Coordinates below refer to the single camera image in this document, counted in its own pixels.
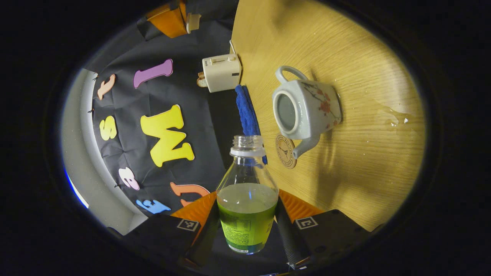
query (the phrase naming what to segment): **orange padding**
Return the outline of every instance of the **orange padding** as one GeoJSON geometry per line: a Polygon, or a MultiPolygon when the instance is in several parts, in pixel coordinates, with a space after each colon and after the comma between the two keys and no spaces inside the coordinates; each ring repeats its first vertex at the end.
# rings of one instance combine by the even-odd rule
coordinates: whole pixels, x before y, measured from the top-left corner
{"type": "Polygon", "coordinates": [[[186,31],[186,4],[184,0],[180,0],[179,7],[174,10],[170,10],[169,4],[152,10],[147,13],[147,20],[170,38],[188,33],[186,31]]]}
{"type": "Polygon", "coordinates": [[[281,189],[279,190],[279,197],[283,201],[283,206],[285,206],[286,213],[290,217],[292,223],[297,219],[315,216],[324,212],[314,205],[281,189]]]}
{"type": "Polygon", "coordinates": [[[216,199],[217,192],[207,194],[196,200],[195,202],[177,210],[171,216],[190,221],[198,221],[201,225],[201,228],[196,235],[196,238],[198,238],[199,233],[201,233],[201,229],[203,229],[203,226],[206,223],[206,219],[208,219],[208,215],[210,214],[210,210],[213,207],[216,199]]]}

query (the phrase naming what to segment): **round coaster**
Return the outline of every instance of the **round coaster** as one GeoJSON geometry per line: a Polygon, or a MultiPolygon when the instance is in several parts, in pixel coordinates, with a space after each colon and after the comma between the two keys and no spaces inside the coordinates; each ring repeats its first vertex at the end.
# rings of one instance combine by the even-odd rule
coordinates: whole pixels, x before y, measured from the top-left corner
{"type": "Polygon", "coordinates": [[[283,135],[276,136],[276,152],[278,157],[287,168],[294,168],[297,165],[297,160],[293,158],[293,149],[295,145],[291,139],[283,135]]]}

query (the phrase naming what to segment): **bottle label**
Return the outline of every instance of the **bottle label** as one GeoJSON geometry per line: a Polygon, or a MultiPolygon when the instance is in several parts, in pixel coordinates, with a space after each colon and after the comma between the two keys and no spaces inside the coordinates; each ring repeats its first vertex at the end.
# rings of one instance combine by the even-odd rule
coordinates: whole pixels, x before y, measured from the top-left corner
{"type": "Polygon", "coordinates": [[[258,213],[236,213],[218,204],[220,221],[228,246],[239,253],[253,253],[264,247],[273,225],[274,210],[258,213]]]}

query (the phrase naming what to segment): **white toaster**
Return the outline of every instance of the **white toaster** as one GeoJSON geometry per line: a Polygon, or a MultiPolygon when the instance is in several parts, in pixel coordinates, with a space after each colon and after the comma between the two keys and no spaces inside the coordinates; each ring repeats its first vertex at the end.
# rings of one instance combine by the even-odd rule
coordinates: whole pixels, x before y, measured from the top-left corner
{"type": "Polygon", "coordinates": [[[203,59],[203,73],[210,92],[235,89],[239,85],[242,66],[236,54],[203,59]]]}

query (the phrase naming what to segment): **wooden table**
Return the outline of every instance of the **wooden table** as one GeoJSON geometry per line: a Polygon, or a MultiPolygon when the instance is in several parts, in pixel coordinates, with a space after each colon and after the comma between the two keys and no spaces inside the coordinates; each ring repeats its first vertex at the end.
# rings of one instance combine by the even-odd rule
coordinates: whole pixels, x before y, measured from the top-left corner
{"type": "Polygon", "coordinates": [[[413,187],[426,137],[421,101],[398,57],[362,26],[308,0],[241,0],[232,42],[279,188],[339,209],[369,231],[386,222],[413,187]],[[280,65],[333,85],[343,108],[342,123],[294,169],[282,165],[274,144],[280,65]]]}

